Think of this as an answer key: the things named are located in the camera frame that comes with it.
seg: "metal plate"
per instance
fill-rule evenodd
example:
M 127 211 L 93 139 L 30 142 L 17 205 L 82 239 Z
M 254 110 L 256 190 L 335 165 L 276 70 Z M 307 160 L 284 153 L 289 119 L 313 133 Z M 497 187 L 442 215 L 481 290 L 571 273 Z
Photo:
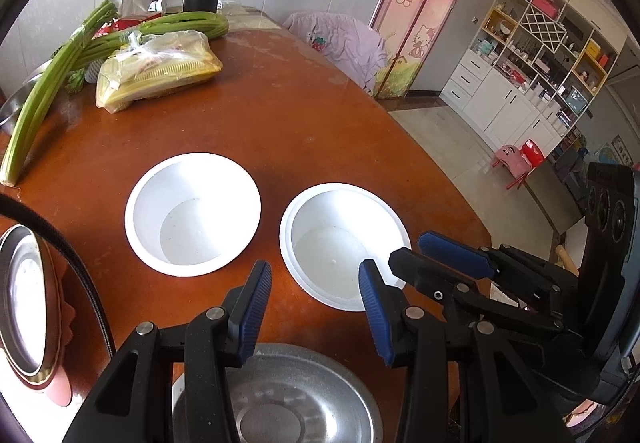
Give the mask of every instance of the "metal plate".
M 257 344 L 226 372 L 242 443 L 379 443 L 382 419 L 364 384 L 345 366 L 289 344 Z M 184 375 L 174 383 L 174 441 L 188 443 Z
M 47 246 L 22 225 L 0 239 L 0 339 L 14 371 L 47 383 L 60 348 L 58 284 Z

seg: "metal pot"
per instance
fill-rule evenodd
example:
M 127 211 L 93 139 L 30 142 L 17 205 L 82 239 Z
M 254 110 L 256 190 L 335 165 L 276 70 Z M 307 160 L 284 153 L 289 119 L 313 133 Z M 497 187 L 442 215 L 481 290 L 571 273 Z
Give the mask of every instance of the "metal pot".
M 38 78 L 42 76 L 44 70 L 49 66 L 51 60 L 48 62 L 44 62 L 43 65 L 36 68 L 27 79 L 24 81 L 20 89 L 16 90 L 9 99 L 6 100 L 0 107 L 0 129 L 11 136 L 14 133 L 15 124 L 18 121 L 18 116 L 20 116 L 20 111 L 24 102 L 27 101 L 27 97 L 29 96 L 31 89 L 35 86 Z

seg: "screw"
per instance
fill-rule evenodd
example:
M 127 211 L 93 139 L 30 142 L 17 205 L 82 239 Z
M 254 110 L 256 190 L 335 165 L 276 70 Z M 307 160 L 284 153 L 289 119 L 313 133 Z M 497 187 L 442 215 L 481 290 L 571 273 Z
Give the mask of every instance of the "screw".
M 404 310 L 404 314 L 407 316 L 407 318 L 411 318 L 413 320 L 424 317 L 424 311 L 422 311 L 422 308 L 418 308 L 418 306 L 409 306 Z
M 218 320 L 225 316 L 225 310 L 219 307 L 214 307 L 207 310 L 207 318 L 209 320 Z
M 478 333 L 482 333 L 484 335 L 490 335 L 494 332 L 494 325 L 491 324 L 491 322 L 487 322 L 486 320 L 478 322 L 476 328 L 478 329 Z
M 139 335 L 147 335 L 154 330 L 153 322 L 140 322 L 136 327 L 136 333 Z

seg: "blue gripper pad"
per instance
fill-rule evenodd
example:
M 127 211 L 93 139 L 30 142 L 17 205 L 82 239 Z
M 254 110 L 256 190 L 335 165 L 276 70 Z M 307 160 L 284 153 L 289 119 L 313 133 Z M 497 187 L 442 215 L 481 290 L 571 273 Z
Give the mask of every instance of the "blue gripper pad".
M 480 251 L 457 243 L 436 232 L 423 233 L 418 238 L 422 254 L 449 266 L 473 279 L 494 276 L 495 270 L 487 257 Z
M 385 365 L 391 365 L 394 359 L 394 348 L 391 338 L 391 323 L 386 316 L 380 296 L 380 282 L 385 283 L 380 276 L 378 267 L 371 259 L 360 263 L 358 270 L 358 286 L 367 313 L 369 329 L 376 344 L 378 355 L 385 361 Z
M 242 364 L 254 353 L 270 294 L 271 266 L 266 261 L 257 261 L 229 317 L 230 324 L 237 322 L 238 357 Z M 234 318 L 236 310 L 242 314 L 240 319 Z

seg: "brown table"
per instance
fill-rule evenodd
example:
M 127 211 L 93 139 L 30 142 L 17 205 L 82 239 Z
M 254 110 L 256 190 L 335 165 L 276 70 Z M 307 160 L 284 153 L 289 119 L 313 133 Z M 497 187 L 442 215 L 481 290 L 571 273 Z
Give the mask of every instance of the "brown table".
M 225 68 L 213 81 L 108 114 L 89 90 L 47 118 L 19 188 L 5 189 L 50 220 L 87 265 L 119 346 L 145 320 L 167 327 L 220 304 L 244 282 L 256 259 L 273 268 L 273 290 L 260 341 L 297 344 L 343 363 L 380 407 L 384 441 L 396 431 L 404 370 L 376 356 L 364 313 L 331 309 L 302 291 L 280 256 L 280 218 L 295 195 L 344 182 L 370 190 L 398 213 L 412 243 L 437 230 L 472 246 L 490 244 L 478 216 L 438 166 L 369 96 L 288 32 L 241 30 L 211 43 Z M 145 266 L 124 232 L 127 198 L 140 176 L 171 156 L 212 152 L 254 178 L 262 199 L 249 246 L 226 267 L 189 279 Z M 44 419 L 47 441 L 59 441 L 81 399 L 107 364 L 89 302 L 72 272 L 63 281 L 78 311 L 68 346 L 74 403 L 60 414 L 38 403 L 29 433 Z M 435 302 L 405 289 L 409 300 L 439 314 Z M 450 369 L 450 376 L 455 376 Z M 25 396 L 0 390 L 11 404 Z M 457 394 L 452 387 L 450 397 Z

